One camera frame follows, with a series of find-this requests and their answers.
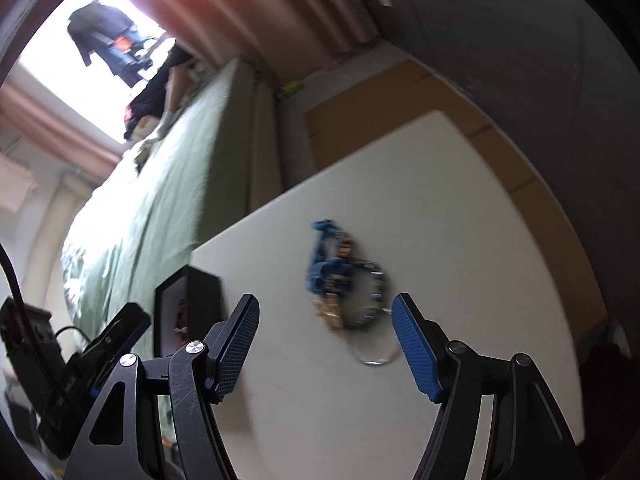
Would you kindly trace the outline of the pink curtain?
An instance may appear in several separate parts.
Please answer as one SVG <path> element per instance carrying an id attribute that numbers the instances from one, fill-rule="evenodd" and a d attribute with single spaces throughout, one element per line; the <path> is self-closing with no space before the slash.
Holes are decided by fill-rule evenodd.
<path id="1" fill-rule="evenodd" d="M 201 60 L 240 56 L 280 84 L 303 79 L 378 34 L 361 0 L 130 0 Z"/>
<path id="2" fill-rule="evenodd" d="M 1 123 L 62 162 L 84 170 L 94 180 L 104 181 L 122 158 L 8 82 L 1 87 Z"/>

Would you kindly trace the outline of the pink curtain left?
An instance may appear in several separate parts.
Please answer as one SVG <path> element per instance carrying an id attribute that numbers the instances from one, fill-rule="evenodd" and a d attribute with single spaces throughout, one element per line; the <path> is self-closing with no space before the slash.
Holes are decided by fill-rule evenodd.
<path id="1" fill-rule="evenodd" d="M 122 158 L 8 82 L 1 87 L 1 123 L 62 162 L 84 170 L 94 180 L 104 181 Z"/>

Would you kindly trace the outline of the brown cardboard floor mat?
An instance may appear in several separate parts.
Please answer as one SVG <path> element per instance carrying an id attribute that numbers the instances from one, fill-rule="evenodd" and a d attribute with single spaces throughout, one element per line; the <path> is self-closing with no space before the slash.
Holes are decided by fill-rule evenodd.
<path id="1" fill-rule="evenodd" d="M 469 326 L 581 341 L 608 315 L 590 263 L 558 202 L 489 119 L 407 60 L 304 116 L 318 168 L 364 148 L 407 151 L 390 170 L 416 213 L 400 238 L 427 258 L 431 302 Z"/>

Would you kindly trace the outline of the hanging dark clothes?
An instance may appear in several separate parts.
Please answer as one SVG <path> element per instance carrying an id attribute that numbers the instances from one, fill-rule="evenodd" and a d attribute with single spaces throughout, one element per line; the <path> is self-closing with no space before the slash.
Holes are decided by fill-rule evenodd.
<path id="1" fill-rule="evenodd" d="M 131 18 L 114 6 L 93 1 L 70 14 L 67 32 L 79 51 L 82 62 L 90 66 L 96 54 L 129 88 L 143 79 L 142 70 L 153 64 L 145 49 L 149 36 L 140 34 Z"/>

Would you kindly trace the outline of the pink curtain right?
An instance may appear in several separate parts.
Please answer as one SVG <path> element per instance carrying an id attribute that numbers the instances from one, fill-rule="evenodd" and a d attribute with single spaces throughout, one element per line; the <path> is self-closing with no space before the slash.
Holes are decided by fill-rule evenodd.
<path id="1" fill-rule="evenodd" d="M 303 79 L 378 34 L 361 0 L 130 0 L 201 60 L 240 56 L 280 84 Z"/>

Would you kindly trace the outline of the green toy on floor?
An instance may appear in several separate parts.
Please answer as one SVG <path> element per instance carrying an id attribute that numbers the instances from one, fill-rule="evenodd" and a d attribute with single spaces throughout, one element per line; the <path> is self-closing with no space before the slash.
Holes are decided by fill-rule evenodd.
<path id="1" fill-rule="evenodd" d="M 280 89 L 279 93 L 283 99 L 288 99 L 290 96 L 294 96 L 300 90 L 305 88 L 305 83 L 302 80 L 294 80 L 284 84 Z"/>

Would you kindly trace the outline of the black jewelry box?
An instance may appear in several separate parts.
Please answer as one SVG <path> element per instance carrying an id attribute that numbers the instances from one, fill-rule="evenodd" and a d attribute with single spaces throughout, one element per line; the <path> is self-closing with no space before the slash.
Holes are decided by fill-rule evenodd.
<path id="1" fill-rule="evenodd" d="M 184 344 L 203 340 L 223 319 L 220 279 L 193 266 L 183 266 L 155 289 L 154 356 L 171 356 Z"/>

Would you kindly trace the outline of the beige towel on air conditioner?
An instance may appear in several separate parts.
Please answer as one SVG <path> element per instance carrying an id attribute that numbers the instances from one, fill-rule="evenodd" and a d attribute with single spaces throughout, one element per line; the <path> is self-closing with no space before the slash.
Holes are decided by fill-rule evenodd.
<path id="1" fill-rule="evenodd" d="M 5 154 L 0 155 L 0 207 L 3 210 L 15 214 L 36 188 L 37 182 L 29 169 Z"/>

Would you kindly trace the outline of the bed with green blanket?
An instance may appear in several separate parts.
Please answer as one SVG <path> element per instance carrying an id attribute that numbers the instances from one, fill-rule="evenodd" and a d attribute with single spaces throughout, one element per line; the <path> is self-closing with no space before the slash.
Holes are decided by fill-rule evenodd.
<path id="1" fill-rule="evenodd" d="M 273 90 L 234 58 L 178 114 L 163 140 L 122 155 L 62 245 L 72 322 L 95 337 L 127 302 L 154 309 L 157 286 L 192 252 L 283 191 Z"/>

